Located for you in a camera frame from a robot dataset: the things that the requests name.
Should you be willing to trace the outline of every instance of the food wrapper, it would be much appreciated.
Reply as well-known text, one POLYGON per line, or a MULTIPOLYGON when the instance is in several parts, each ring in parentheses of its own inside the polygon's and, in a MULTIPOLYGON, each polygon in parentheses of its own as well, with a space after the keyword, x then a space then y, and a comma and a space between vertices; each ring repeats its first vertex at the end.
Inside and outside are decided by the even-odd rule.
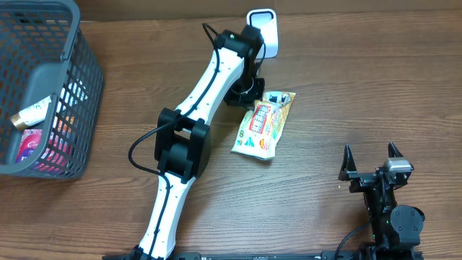
POLYGON ((232 152, 272 159, 294 98, 291 92, 265 92, 263 100, 256 101, 255 110, 245 114, 232 152))
MULTIPOLYGON (((71 120, 69 121, 70 124, 74 123, 74 117, 71 117, 71 120)), ((55 118, 54 124, 53 124, 56 129, 63 134, 67 134, 67 137, 69 137, 69 134, 71 132, 71 129, 66 126, 66 124, 63 123, 63 121, 59 121, 58 119, 55 118)), ((22 138, 21 142, 19 143, 19 152, 16 158, 16 163, 19 163, 29 157, 37 148, 38 143, 40 142, 40 139, 42 137, 42 129, 25 129, 22 132, 22 138)), ((65 152, 66 154, 69 154, 70 152, 70 146, 68 145, 67 142, 65 142, 63 139, 59 138, 59 136, 55 135, 53 132, 50 134, 50 137, 48 139, 48 144, 53 145, 56 149, 58 149, 61 152, 65 152)), ((51 163, 55 163, 57 165, 65 166, 67 159, 60 155, 59 153, 54 152, 53 150, 50 150, 49 148, 46 148, 45 153, 43 153, 42 159, 46 159, 47 161, 51 163)), ((50 173, 60 173, 61 170, 59 168, 55 168, 53 166, 49 166, 45 163, 39 163, 36 162, 36 169, 50 172, 50 173)))

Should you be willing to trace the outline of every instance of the red package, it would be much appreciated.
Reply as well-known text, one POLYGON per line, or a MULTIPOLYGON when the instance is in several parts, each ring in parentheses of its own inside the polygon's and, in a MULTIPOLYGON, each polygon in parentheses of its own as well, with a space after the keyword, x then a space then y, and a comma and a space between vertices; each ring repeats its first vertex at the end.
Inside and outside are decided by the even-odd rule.
MULTIPOLYGON (((40 142, 40 138, 42 137, 42 129, 25 129, 22 133, 21 142, 19 145, 19 152, 16 158, 16 163, 23 161, 25 158, 29 157, 37 148, 38 143, 40 142)), ((65 152, 69 154, 70 146, 59 138, 59 136, 55 136, 53 133, 50 135, 50 139, 48 140, 50 145, 56 147, 59 151, 65 152)), ((55 163, 61 166, 65 166, 67 159, 60 155, 59 153, 46 148, 45 153, 43 153, 42 159, 50 161, 51 163, 55 163)), ((36 163, 35 169, 46 171, 49 173, 61 173, 61 169, 55 168, 52 165, 46 163, 36 163)))

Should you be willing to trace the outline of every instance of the wood grain surface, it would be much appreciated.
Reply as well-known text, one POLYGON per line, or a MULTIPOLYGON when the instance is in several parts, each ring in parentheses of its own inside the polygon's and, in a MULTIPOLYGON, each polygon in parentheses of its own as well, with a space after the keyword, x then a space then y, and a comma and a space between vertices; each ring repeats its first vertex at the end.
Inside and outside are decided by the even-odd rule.
MULTIPOLYGON (((106 78, 89 167, 77 181, 0 177, 0 259, 100 259, 140 241, 157 177, 132 167, 127 151, 204 72, 212 47, 202 22, 240 31, 245 20, 82 25, 106 78)), ((416 168, 396 199, 427 216, 417 249, 426 259, 462 259, 461 24, 462 11, 280 16, 279 54, 261 76, 267 90, 297 96, 276 157, 231 154, 243 111, 221 106, 178 250, 334 250, 367 220, 362 195, 337 181, 344 145, 366 172, 394 141, 416 168)), ((136 160, 155 167, 153 149, 146 141, 136 160)), ((364 231, 345 248, 371 239, 364 231)))
POLYGON ((461 0, 76 0, 90 21, 243 17, 252 9, 278 14, 462 9, 461 0))

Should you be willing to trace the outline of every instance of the product in basket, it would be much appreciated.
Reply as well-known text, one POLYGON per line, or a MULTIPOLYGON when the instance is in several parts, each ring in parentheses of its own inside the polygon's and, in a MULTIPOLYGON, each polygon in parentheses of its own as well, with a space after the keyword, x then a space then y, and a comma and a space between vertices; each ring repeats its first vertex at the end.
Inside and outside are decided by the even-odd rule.
MULTIPOLYGON (((73 95, 69 91, 66 91, 65 88, 61 90, 61 99, 71 108, 73 105, 78 103, 78 100, 84 101, 88 98, 85 95, 85 87, 80 87, 77 83, 69 84, 69 89, 72 91, 74 95, 76 95, 77 100, 74 98, 73 95)), ((27 127, 34 126, 41 121, 45 120, 46 112, 48 110, 48 106, 51 103, 51 96, 45 97, 44 99, 38 101, 37 103, 30 105, 29 107, 21 110, 19 113, 14 114, 11 116, 11 121, 13 125, 20 131, 26 129, 27 127)), ((56 112, 60 113, 61 111, 65 111, 66 106, 58 102, 56 106, 56 112)))
POLYGON ((245 114, 232 152, 272 159, 294 98, 295 93, 291 92, 264 93, 263 100, 255 102, 255 110, 245 114))
MULTIPOLYGON (((68 124, 74 123, 74 117, 66 117, 68 124)), ((65 134, 67 137, 70 136, 71 129, 68 128, 63 121, 59 121, 55 118, 55 126, 57 124, 56 130, 65 134)), ((16 158, 16 163, 19 163, 29 157, 37 148, 40 138, 42 137, 42 129, 25 129, 22 133, 21 142, 19 144, 19 153, 16 158)), ((55 135, 53 132, 50 134, 48 139, 48 144, 53 145, 59 152, 69 154, 70 146, 67 142, 63 139, 59 138, 58 135, 55 135)), ((67 159, 60 155, 58 152, 55 152, 49 148, 46 148, 45 153, 43 153, 42 159, 46 159, 47 161, 60 165, 65 166, 67 163, 67 159)), ((36 169, 47 172, 47 173, 60 173, 61 170, 59 168, 53 167, 53 165, 48 165, 46 163, 36 163, 36 169)))

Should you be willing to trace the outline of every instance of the black cable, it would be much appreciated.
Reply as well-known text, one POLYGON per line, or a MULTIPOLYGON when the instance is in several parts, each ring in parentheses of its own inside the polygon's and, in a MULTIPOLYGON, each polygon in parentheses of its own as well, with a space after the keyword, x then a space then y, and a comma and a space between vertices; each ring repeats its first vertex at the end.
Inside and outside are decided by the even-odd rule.
POLYGON ((346 242, 347 240, 349 240, 353 235, 356 235, 356 233, 358 233, 359 231, 361 231, 361 230, 367 228, 367 226, 369 226, 369 224, 370 224, 371 222, 372 222, 371 220, 367 221, 366 224, 357 227, 357 228, 356 228, 355 230, 353 230, 350 234, 346 235, 346 237, 340 242, 339 246, 337 247, 337 250, 335 250, 334 260, 337 260, 337 259, 338 259, 339 254, 340 254, 340 249, 341 249, 341 247, 345 244, 345 242, 346 242))
POLYGON ((383 210, 385 210, 385 207, 386 207, 386 187, 385 187, 385 173, 382 173, 382 175, 380 176, 382 178, 382 212, 383 213, 383 210))
POLYGON ((165 180, 165 186, 166 186, 165 187, 165 199, 164 199, 164 204, 162 205, 162 209, 160 210, 160 213, 159 213, 159 219, 156 224, 156 229, 154 230, 154 238, 152 239, 151 248, 149 250, 147 260, 151 260, 152 258, 151 254, 152 254, 152 251, 154 250, 154 245, 157 239, 157 234, 159 233, 160 220, 162 219, 162 216, 164 215, 165 208, 167 207, 168 196, 170 195, 170 189, 172 188, 172 186, 170 186, 170 182, 168 181, 168 178, 165 177, 165 175, 159 175, 159 176, 165 180))
POLYGON ((260 62, 258 62, 256 72, 260 69, 260 66, 263 63, 263 60, 265 59, 265 56, 266 56, 266 43, 263 42, 263 57, 261 57, 260 62))
POLYGON ((128 150, 128 160, 130 161, 130 163, 135 167, 135 168, 138 168, 140 170, 144 170, 144 171, 147 171, 148 173, 154 173, 160 177, 162 177, 164 180, 165 180, 165 183, 166 183, 166 187, 165 187, 165 191, 166 191, 166 194, 165 194, 165 200, 164 200, 164 204, 162 205, 162 209, 160 210, 160 214, 159 214, 159 219, 157 221, 157 224, 156 224, 156 228, 155 228, 155 231, 154 231, 154 238, 152 240, 152 244, 151 244, 151 248, 149 250, 149 256, 148 256, 148 260, 150 260, 152 257, 151 257, 151 254, 152 254, 152 251, 154 250, 154 244, 156 242, 156 239, 157 239, 157 234, 159 233, 159 226, 160 226, 160 220, 162 219, 162 216, 164 214, 164 211, 165 211, 165 208, 167 207, 167 200, 168 200, 168 196, 170 194, 170 182, 169 180, 167 179, 167 177, 165 177, 165 174, 164 173, 160 173, 159 171, 157 170, 154 170, 154 169, 151 169, 151 168, 148 168, 148 167, 144 167, 144 166, 141 166, 139 165, 138 163, 136 163, 134 160, 133 160, 133 151, 135 150, 135 148, 138 146, 138 144, 140 144, 141 142, 143 142, 146 138, 152 136, 153 134, 157 133, 158 131, 162 131, 163 129, 166 129, 167 127, 171 126, 172 124, 176 124, 177 122, 179 122, 179 120, 189 116, 195 109, 197 109, 197 106, 199 105, 199 103, 202 101, 202 99, 204 98, 204 96, 206 95, 206 93, 209 91, 210 87, 212 86, 215 78, 217 77, 217 74, 219 72, 219 64, 220 64, 220 61, 219 61, 219 52, 218 52, 218 47, 217 47, 217 44, 215 43, 213 37, 210 35, 210 32, 208 31, 208 29, 210 29, 215 35, 217 35, 217 31, 215 31, 210 25, 206 24, 206 23, 203 23, 202 24, 202 27, 205 31, 205 33, 207 34, 207 37, 209 38, 210 42, 212 42, 212 45, 214 47, 214 51, 215 51, 215 56, 217 57, 217 67, 214 71, 214 74, 212 75, 212 78, 210 79, 210 82, 208 83, 207 87, 205 88, 205 90, 202 92, 202 94, 199 96, 199 98, 197 99, 197 101, 191 106, 191 108, 186 112, 184 113, 182 116, 179 116, 177 117, 174 121, 171 121, 163 126, 160 126, 160 127, 157 127, 149 132, 147 132, 145 135, 141 136, 140 138, 138 138, 138 140, 136 140, 130 147, 130 149, 128 150))

